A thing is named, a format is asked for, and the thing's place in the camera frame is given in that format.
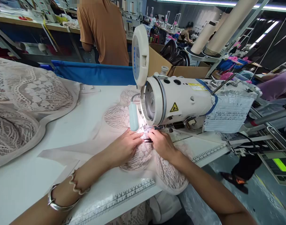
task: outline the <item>foot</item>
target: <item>foot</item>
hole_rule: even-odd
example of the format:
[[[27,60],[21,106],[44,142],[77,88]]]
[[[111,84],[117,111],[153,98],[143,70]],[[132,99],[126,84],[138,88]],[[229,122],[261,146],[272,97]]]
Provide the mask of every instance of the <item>foot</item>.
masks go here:
[[[238,188],[244,194],[248,194],[248,188],[244,186],[245,184],[247,184],[246,180],[240,179],[236,177],[235,175],[233,176],[232,174],[226,173],[226,172],[220,172],[220,174],[225,180],[233,184],[236,188]]]

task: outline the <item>hand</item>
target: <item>hand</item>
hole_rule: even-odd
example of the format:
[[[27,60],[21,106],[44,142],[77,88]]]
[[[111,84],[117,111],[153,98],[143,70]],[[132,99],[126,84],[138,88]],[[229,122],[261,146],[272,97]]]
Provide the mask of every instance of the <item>hand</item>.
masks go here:
[[[144,133],[135,133],[128,128],[120,137],[101,152],[111,168],[121,166],[133,157],[137,145],[144,141],[140,138],[143,134]]]
[[[178,150],[174,147],[170,136],[159,130],[150,130],[148,136],[153,141],[153,148],[165,160],[171,163]]]

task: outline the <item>spool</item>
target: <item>spool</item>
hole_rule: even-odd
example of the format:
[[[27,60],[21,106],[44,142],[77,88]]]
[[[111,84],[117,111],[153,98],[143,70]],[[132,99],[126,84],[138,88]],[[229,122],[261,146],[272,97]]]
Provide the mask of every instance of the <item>spool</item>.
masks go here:
[[[209,41],[204,53],[211,56],[219,54],[257,2],[258,0],[239,0]]]
[[[131,2],[131,13],[134,13],[134,2]]]
[[[203,47],[206,45],[208,42],[209,38],[211,35],[214,33],[215,30],[215,23],[210,21],[207,23],[204,28],[202,29],[201,33],[199,34],[198,38],[194,42],[191,52],[199,55],[203,49]]]
[[[127,12],[127,2],[126,0],[122,0],[123,11]]]

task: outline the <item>warning sticker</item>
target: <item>warning sticker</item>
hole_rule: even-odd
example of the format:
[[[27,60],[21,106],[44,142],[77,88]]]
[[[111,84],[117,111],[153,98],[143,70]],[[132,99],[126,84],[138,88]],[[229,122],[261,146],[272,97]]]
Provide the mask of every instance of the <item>warning sticker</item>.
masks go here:
[[[191,86],[191,88],[193,88],[193,90],[196,91],[206,91],[206,87],[203,86],[202,84],[192,84],[192,83],[188,83],[188,85]]]
[[[178,111],[178,107],[177,107],[176,103],[174,103],[170,112],[176,112],[176,111]]]

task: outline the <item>green screen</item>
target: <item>green screen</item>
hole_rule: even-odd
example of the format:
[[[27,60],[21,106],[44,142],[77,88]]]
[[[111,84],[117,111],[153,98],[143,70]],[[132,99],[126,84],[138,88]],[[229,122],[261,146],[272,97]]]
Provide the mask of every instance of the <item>green screen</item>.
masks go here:
[[[276,165],[280,168],[282,172],[286,172],[286,166],[280,159],[273,159]]]

